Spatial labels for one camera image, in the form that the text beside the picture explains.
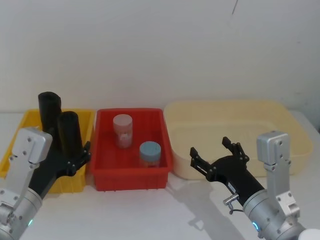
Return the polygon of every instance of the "cable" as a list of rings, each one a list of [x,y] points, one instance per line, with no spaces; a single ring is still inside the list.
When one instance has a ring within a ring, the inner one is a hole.
[[[240,210],[240,209],[232,209],[229,214],[232,215],[234,212],[241,212],[243,213],[244,211]]]

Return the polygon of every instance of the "blue lid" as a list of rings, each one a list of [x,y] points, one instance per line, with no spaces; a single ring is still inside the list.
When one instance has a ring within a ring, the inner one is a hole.
[[[157,162],[161,157],[161,146],[154,141],[146,141],[140,145],[140,158],[146,162]]]

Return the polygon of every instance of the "black cylinder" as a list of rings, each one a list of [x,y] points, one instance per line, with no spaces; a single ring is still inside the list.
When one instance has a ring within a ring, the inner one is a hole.
[[[61,98],[54,92],[46,91],[38,95],[42,130],[53,137],[51,147],[60,150],[58,117],[61,114]]]
[[[58,118],[58,130],[63,154],[74,158],[81,154],[83,146],[78,115],[73,111],[65,111]]]

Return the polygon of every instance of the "white wall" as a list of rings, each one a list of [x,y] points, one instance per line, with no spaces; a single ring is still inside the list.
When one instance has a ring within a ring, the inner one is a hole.
[[[320,126],[319,0],[3,0],[0,111],[268,98]]]

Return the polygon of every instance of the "yellow plastic bin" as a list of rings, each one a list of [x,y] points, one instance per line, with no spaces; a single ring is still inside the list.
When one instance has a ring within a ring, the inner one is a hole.
[[[62,109],[63,112],[65,111],[73,111],[78,114],[79,117],[79,124],[80,124],[80,131],[81,131],[81,138],[82,144],[85,144],[87,141],[93,142],[94,138],[94,119],[96,111],[91,109]],[[19,129],[26,128],[26,127],[39,127],[42,128],[40,113],[38,109],[31,109],[28,110],[15,134],[11,140],[11,143],[2,158],[0,163],[0,177],[5,178],[7,172],[9,170],[9,157],[12,154],[12,148],[16,140],[16,135]],[[84,190],[86,185],[86,166],[83,166],[81,169],[77,171],[77,173],[73,177],[63,176],[55,181],[54,185],[51,187],[49,193],[51,194],[59,194],[59,193],[79,193]]]

